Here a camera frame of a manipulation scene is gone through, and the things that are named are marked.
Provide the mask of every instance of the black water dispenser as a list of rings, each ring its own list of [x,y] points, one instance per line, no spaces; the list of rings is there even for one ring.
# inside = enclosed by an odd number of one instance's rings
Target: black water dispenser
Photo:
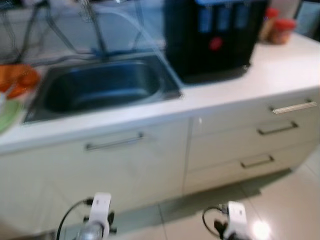
[[[166,57],[183,82],[227,80],[248,70],[268,0],[164,2]]]

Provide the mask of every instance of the faucet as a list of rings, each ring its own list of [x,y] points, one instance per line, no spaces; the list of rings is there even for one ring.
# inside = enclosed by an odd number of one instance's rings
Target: faucet
[[[82,19],[85,22],[93,23],[94,31],[97,37],[99,48],[100,48],[101,58],[105,60],[107,57],[107,46],[104,41],[103,35],[101,33],[96,12],[93,10],[90,0],[79,0],[79,3],[82,9],[82,13],[81,13]]]

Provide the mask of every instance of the wire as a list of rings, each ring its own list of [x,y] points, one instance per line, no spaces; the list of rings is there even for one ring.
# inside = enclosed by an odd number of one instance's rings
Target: wire
[[[35,63],[31,63],[29,65],[32,67],[39,67],[39,66],[48,66],[48,65],[59,64],[59,63],[62,63],[64,61],[68,61],[68,60],[92,61],[92,60],[96,60],[96,59],[98,59],[97,56],[83,57],[81,55],[70,55],[70,56],[59,57],[58,59],[54,59],[54,60],[35,62]]]
[[[101,28],[99,26],[99,22],[98,22],[99,20],[97,19],[97,13],[92,8],[92,5],[90,2],[88,3],[87,7],[90,12],[90,16],[92,18],[92,23],[93,23],[95,35],[97,37],[98,45],[99,45],[100,51],[101,51],[100,54],[102,55],[102,59],[105,59],[107,57],[107,44],[104,40],[103,34],[101,32]]]
[[[54,17],[52,17],[52,19],[54,21],[58,20],[61,15],[62,15],[62,12],[64,11],[65,9],[64,8],[60,8],[59,11],[54,15]],[[48,25],[39,35],[40,37],[38,38],[38,53],[42,53],[43,50],[44,50],[44,42],[45,42],[45,37],[49,34],[49,32],[51,31],[52,29],[50,28],[50,26]]]
[[[26,30],[25,30],[25,34],[24,34],[24,38],[23,38],[23,44],[22,44],[22,49],[21,49],[21,52],[18,54],[18,56],[16,57],[14,63],[17,64],[17,63],[20,63],[21,60],[23,59],[27,49],[28,49],[28,45],[29,45],[29,39],[30,39],[30,33],[31,33],[31,30],[32,30],[32,26],[36,20],[36,16],[38,14],[38,11],[39,9],[41,8],[41,4],[37,4],[33,7],[33,10],[32,10],[32,14],[31,14],[31,17],[27,23],[27,27],[26,27]]]
[[[140,0],[134,0],[134,5],[135,5],[135,12],[136,12],[136,16],[138,18],[138,22],[140,24],[140,26],[143,28],[145,26],[145,20],[144,20],[144,15],[143,15],[143,11],[142,11],[142,6],[141,6],[141,2]],[[132,50],[135,51],[138,45],[138,42],[140,40],[142,36],[142,32],[141,30],[137,33],[133,45],[132,45]]]
[[[55,32],[55,34],[63,41],[64,45],[71,50],[72,52],[76,54],[92,54],[92,52],[81,52],[78,51],[72,43],[69,41],[69,39],[63,34],[63,32],[58,28],[56,25],[54,19],[52,18],[51,14],[51,8],[50,6],[47,6],[46,9],[46,17],[45,17],[46,22],[48,23],[49,27]]]
[[[220,239],[220,236],[219,234],[217,234],[215,231],[213,231],[207,224],[206,222],[206,213],[210,210],[218,210],[221,212],[221,209],[217,206],[211,206],[211,207],[208,207],[207,209],[205,209],[202,213],[202,221],[203,221],[203,224],[205,226],[205,228],[215,237],[217,237],[218,239]]]
[[[63,216],[61,222],[60,222],[60,225],[59,225],[59,228],[58,228],[58,231],[56,232],[56,240],[60,240],[60,233],[61,233],[61,229],[62,229],[62,226],[67,218],[67,216],[69,215],[69,213],[75,209],[76,207],[80,206],[81,204],[85,204],[85,205],[92,205],[93,203],[93,198],[87,198],[87,199],[84,199],[84,200],[81,200],[81,201],[78,201],[77,203],[75,203],[72,207],[69,208],[69,210],[65,213],[65,215]]]
[[[0,11],[1,13],[1,18],[2,18],[2,22],[3,22],[3,25],[9,35],[9,38],[11,40],[11,53],[7,54],[7,56],[5,56],[4,58],[7,59],[7,58],[10,58],[11,55],[15,55],[15,54],[19,54],[19,50],[17,48],[17,45],[16,45],[16,35],[13,31],[13,28],[10,24],[10,21],[9,21],[9,18],[8,18],[8,15],[7,15],[7,12],[6,11]]]

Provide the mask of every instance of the orange food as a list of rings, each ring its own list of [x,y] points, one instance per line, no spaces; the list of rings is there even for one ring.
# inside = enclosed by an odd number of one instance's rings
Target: orange food
[[[16,84],[8,98],[17,97],[33,88],[40,80],[35,69],[25,64],[0,65],[0,92],[7,91]]]

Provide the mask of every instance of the green plate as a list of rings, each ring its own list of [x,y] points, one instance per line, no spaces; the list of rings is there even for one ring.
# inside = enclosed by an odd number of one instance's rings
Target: green plate
[[[21,109],[22,104],[16,100],[7,100],[5,102],[4,109],[0,112],[0,133],[15,122]]]

